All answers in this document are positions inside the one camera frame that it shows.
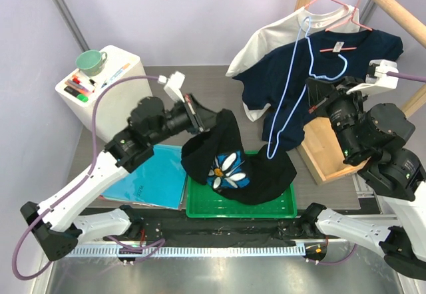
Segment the black flower print t-shirt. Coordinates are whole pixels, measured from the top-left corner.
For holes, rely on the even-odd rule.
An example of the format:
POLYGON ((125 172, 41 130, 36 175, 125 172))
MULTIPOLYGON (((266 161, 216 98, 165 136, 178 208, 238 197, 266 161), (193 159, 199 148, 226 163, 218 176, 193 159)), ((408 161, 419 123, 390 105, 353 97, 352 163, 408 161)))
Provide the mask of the black flower print t-shirt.
POLYGON ((297 175, 283 148, 269 159, 267 147, 245 153, 236 117, 224 109, 217 114, 215 127, 183 145, 181 164, 194 181, 224 198, 257 205, 278 198, 297 175))

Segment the light blue wire hanger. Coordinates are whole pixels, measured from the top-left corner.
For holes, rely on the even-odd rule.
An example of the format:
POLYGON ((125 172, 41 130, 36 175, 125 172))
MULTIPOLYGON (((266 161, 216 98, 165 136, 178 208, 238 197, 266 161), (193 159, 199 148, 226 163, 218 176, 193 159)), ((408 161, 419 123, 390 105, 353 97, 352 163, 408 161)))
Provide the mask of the light blue wire hanger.
POLYGON ((314 52, 309 37, 312 18, 307 16, 302 21, 297 36, 304 33, 302 41, 295 41, 274 49, 264 56, 268 61, 270 72, 276 77, 275 91, 270 94, 277 98, 277 107, 273 117, 267 119, 270 123, 270 133, 266 156, 269 160, 276 155, 280 140, 284 148, 293 149, 304 139, 303 126, 305 121, 311 120, 304 102, 307 86, 305 79, 315 76, 314 52))

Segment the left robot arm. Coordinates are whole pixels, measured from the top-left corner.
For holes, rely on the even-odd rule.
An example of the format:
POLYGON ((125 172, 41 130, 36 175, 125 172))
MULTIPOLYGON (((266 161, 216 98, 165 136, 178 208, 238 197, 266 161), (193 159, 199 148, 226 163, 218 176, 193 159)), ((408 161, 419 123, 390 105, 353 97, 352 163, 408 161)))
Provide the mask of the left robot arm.
POLYGON ((216 112, 191 94, 165 110, 163 101, 146 97, 138 102, 126 128, 97 154, 92 164, 49 199, 27 202, 21 214, 49 261, 68 255, 78 244, 109 236, 136 239, 142 218, 129 205, 89 216, 81 212, 107 188, 127 177, 154 155, 154 145, 187 131, 203 133, 216 125, 216 112))

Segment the navy blue t-shirt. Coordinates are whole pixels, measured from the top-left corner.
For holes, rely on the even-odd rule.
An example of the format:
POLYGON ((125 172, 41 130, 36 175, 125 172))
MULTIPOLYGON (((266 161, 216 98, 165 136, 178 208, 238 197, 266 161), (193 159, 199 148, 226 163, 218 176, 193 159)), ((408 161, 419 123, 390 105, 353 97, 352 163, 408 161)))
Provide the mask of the navy blue t-shirt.
POLYGON ((270 106, 262 140, 292 150, 315 118, 309 109, 326 93, 348 78, 364 80, 370 61, 396 61, 402 54, 401 37, 380 30, 320 31, 274 49, 234 79, 244 85, 242 100, 249 110, 270 106))

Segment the pink hanger of navy shirt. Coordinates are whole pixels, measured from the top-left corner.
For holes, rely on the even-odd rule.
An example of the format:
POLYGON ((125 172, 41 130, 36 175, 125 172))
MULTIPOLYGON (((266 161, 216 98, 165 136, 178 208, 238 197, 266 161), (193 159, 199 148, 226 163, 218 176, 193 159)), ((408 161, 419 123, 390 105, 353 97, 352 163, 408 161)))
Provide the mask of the pink hanger of navy shirt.
MULTIPOLYGON (((372 31, 372 28, 361 24, 359 21, 355 21, 354 20, 355 14, 359 11, 360 3, 361 3, 361 0, 357 0, 357 3, 355 4, 355 6, 353 8, 353 11, 352 11, 352 13, 351 13, 351 15, 350 15, 350 17, 348 19, 346 19, 345 21, 342 21, 342 22, 340 22, 340 23, 338 23, 336 25, 333 25, 330 28, 327 28, 325 31, 326 32, 332 31, 335 28, 338 28, 340 26, 345 26, 348 23, 357 25, 358 27, 363 28, 365 30, 372 31)), ((337 42, 337 46, 334 46, 333 48, 328 48, 328 49, 320 49, 319 51, 321 53, 326 53, 326 52, 339 53, 341 50, 343 50, 343 51, 352 51, 352 50, 355 50, 355 49, 356 49, 356 47, 346 47, 346 48, 344 48, 343 44, 341 42, 337 42)))

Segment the white t-shirt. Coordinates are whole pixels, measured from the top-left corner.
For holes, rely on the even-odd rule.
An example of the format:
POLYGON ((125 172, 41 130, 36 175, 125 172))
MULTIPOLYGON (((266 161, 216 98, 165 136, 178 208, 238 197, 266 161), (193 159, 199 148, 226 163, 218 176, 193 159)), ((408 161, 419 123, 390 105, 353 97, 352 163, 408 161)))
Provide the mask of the white t-shirt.
POLYGON ((326 14, 313 14, 305 7, 301 7, 283 19, 258 29, 233 58, 226 76, 234 77, 254 66, 274 49, 299 40, 298 32, 300 29, 308 30, 310 33, 323 31, 326 28, 342 33, 358 32, 360 27, 353 23, 334 27, 334 25, 350 17, 353 17, 356 21, 359 19, 359 11, 351 5, 341 6, 339 9, 326 14))

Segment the wooden clothes rack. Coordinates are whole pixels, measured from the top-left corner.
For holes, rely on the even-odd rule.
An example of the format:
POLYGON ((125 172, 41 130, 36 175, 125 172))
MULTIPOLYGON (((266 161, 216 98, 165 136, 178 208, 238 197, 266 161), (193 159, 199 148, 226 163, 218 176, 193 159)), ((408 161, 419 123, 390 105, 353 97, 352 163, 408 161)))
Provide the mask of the wooden clothes rack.
MULTIPOLYGON (((425 25, 396 0, 372 0, 420 45, 425 46, 425 25)), ((305 139, 297 147, 317 184, 326 184, 355 174, 358 166, 343 163, 339 142, 326 118, 316 118, 304 126, 305 139)))

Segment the blue folder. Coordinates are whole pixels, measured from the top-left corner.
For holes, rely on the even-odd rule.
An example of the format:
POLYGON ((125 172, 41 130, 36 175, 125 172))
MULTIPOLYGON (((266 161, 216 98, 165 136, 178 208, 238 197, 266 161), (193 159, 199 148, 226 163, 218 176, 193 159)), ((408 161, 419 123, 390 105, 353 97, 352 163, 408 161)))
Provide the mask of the blue folder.
POLYGON ((154 156, 101 194, 104 200, 178 210, 186 186, 180 146, 154 146, 154 156))

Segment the green plastic tray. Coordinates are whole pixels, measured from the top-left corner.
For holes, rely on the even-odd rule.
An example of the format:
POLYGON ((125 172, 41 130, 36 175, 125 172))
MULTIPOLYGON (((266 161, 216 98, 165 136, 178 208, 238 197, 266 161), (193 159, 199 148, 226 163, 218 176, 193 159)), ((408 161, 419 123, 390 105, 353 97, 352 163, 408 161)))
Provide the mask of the green plastic tray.
MULTIPOLYGON (((255 154, 257 151, 245 151, 255 154)), ((186 215, 190 218, 249 218, 274 219, 294 218, 296 216, 296 197, 293 182, 278 198, 257 205, 246 205, 229 200, 212 191, 188 176, 188 196, 186 215)))

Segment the white square bin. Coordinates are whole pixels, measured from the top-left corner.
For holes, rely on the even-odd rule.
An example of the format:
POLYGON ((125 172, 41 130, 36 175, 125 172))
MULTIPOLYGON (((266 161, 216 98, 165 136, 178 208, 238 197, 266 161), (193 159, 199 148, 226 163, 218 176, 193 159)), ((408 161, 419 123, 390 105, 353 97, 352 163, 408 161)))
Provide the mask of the white square bin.
MULTIPOLYGON (((56 92, 88 130, 92 129, 93 108, 96 99, 107 87, 123 78, 145 74, 138 55, 113 45, 105 46, 102 51, 108 54, 108 59, 101 73, 89 78, 79 69, 75 69, 55 86, 56 92), (127 63, 130 63, 130 66, 113 82, 108 83, 107 80, 127 63), (95 90, 88 91, 73 82, 73 76, 92 84, 95 90), (88 101, 81 102, 77 99, 78 94, 85 95, 88 101)), ((149 80, 143 78, 126 81, 107 91, 101 98, 96 111, 95 132, 98 138, 104 142, 111 140, 117 132, 126 127, 127 118, 139 100, 151 95, 149 80)))

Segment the orange tipped white pen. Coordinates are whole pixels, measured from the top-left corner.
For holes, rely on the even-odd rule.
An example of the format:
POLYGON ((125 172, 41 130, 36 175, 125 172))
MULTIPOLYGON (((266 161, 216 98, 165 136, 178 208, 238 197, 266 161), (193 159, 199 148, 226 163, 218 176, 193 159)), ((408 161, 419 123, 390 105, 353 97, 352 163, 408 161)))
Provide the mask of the orange tipped white pen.
POLYGON ((120 67, 108 80, 107 82, 113 82, 116 78, 118 78, 128 67, 130 66, 130 63, 127 63, 120 67))

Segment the green capped marker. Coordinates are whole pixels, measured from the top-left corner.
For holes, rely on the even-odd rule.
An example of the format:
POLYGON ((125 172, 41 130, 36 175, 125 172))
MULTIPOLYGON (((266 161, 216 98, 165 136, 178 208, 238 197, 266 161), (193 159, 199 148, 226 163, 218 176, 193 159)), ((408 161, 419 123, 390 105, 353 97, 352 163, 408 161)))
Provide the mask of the green capped marker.
POLYGON ((87 102, 88 101, 88 98, 83 94, 78 94, 77 99, 79 99, 81 102, 87 102))

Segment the green ceramic cup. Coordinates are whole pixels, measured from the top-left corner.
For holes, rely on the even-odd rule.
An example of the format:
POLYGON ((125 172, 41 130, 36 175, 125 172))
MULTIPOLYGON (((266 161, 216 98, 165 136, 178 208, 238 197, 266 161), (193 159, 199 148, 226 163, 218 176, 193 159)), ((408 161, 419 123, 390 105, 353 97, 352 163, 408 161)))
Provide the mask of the green ceramic cup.
POLYGON ((108 54, 104 51, 88 50, 80 54, 76 61, 76 67, 87 76, 96 76, 104 69, 108 54))

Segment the red marker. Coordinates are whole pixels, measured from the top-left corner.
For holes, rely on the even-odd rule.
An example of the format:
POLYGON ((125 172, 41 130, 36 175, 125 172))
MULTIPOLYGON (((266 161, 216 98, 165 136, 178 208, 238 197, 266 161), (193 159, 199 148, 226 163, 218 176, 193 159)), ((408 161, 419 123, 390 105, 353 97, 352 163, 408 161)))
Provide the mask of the red marker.
POLYGON ((72 81, 75 82, 75 83, 77 83, 77 84, 79 84, 79 85, 81 85, 82 87, 84 87, 88 91, 93 92, 95 90, 95 87, 92 84, 89 84, 89 83, 87 83, 85 81, 82 81, 81 79, 79 79, 76 76, 72 77, 72 81))

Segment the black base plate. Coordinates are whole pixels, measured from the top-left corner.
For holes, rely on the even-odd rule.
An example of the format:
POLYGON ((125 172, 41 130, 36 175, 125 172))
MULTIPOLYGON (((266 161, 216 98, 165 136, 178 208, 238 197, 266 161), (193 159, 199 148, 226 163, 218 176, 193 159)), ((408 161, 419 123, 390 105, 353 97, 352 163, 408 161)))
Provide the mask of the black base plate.
POLYGON ((144 220, 146 240, 152 243, 163 238, 166 247, 280 247, 319 237, 297 228, 296 219, 195 219, 184 211, 148 208, 134 211, 144 220))

